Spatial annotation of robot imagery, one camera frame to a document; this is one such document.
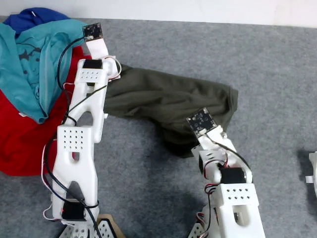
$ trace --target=teal shirt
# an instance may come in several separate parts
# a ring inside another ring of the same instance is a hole
[[[48,118],[60,96],[56,80],[59,57],[69,43],[83,37],[84,25],[73,19],[53,21],[23,31],[15,39],[15,31],[0,24],[0,89],[19,112],[37,123]],[[62,84],[68,75],[71,49],[61,62]]]

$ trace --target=olive green pants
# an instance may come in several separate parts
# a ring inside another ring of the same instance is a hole
[[[197,140],[186,118],[206,107],[226,130],[237,100],[238,91],[225,84],[123,65],[121,79],[108,85],[105,112],[154,121],[166,146],[187,157]]]

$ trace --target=gray carpet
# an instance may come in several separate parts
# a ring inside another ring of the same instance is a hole
[[[88,23],[100,20],[85,20]],[[317,199],[305,184],[317,150],[317,30],[101,20],[109,52],[125,64],[217,81],[239,90],[228,135],[248,160],[268,238],[312,238]],[[207,202],[194,159],[171,155],[154,125],[109,117],[95,146],[101,213],[129,238],[184,238]],[[53,238],[40,177],[0,174],[0,237]]]

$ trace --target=black circuit board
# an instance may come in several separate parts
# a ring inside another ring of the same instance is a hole
[[[103,32],[101,30],[100,23],[84,26],[83,33],[84,33],[85,41],[93,41],[96,39],[103,38]]]
[[[197,137],[217,127],[217,124],[206,108],[199,110],[191,117],[186,118],[186,120]]]

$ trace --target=white wall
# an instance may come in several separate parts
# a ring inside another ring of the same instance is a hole
[[[316,0],[4,0],[0,15],[34,6],[70,17],[317,27]]]

